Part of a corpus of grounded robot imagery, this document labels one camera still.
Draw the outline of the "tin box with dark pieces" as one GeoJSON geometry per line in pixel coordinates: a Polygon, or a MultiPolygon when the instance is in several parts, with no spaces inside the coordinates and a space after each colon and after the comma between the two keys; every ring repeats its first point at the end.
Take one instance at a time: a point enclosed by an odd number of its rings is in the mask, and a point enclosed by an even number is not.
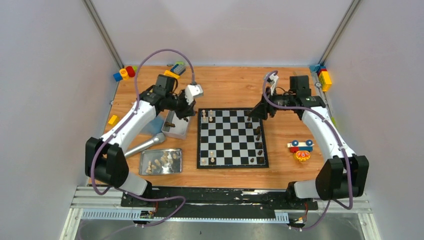
{"type": "Polygon", "coordinates": [[[169,111],[161,131],[166,137],[185,140],[187,138],[191,118],[178,118],[174,111],[169,111]]]}

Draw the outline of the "black silver chess board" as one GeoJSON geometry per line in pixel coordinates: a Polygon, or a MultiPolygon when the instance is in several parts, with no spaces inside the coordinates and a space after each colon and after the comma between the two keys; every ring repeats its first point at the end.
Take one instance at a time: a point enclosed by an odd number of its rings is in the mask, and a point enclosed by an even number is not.
{"type": "Polygon", "coordinates": [[[197,117],[197,168],[268,168],[263,121],[249,108],[200,108],[197,117]]]}

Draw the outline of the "tin lid with light pieces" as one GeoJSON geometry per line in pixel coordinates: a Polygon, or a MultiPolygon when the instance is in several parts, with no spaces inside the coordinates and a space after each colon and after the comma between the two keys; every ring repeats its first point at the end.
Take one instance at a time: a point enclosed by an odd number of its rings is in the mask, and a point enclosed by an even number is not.
{"type": "Polygon", "coordinates": [[[141,152],[139,175],[161,176],[182,172],[181,148],[147,149],[141,152]]]}

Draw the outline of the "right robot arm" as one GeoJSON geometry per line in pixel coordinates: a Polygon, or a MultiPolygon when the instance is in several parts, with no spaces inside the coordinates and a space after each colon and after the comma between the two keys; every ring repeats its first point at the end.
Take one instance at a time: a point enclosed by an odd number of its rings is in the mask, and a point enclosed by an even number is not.
{"type": "Polygon", "coordinates": [[[274,117],[277,111],[293,111],[312,133],[324,158],[324,165],[315,179],[289,184],[286,204],[298,209],[306,199],[336,202],[361,197],[369,170],[366,156],[356,154],[343,140],[330,119],[324,100],[312,95],[307,75],[291,76],[289,90],[278,94],[277,73],[275,70],[264,77],[261,100],[249,116],[266,120],[274,117]]]}

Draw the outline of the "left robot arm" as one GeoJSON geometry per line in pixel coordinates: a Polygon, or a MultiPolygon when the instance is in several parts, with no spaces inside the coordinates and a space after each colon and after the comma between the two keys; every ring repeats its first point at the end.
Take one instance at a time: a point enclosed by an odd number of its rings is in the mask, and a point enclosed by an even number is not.
{"type": "Polygon", "coordinates": [[[129,170],[125,153],[141,130],[160,112],[173,111],[179,119],[195,115],[196,98],[203,96],[200,84],[191,83],[174,92],[177,79],[163,74],[156,83],[137,95],[129,112],[111,130],[101,137],[91,137],[85,144],[86,176],[110,187],[134,194],[140,206],[153,201],[151,183],[129,170]]]}

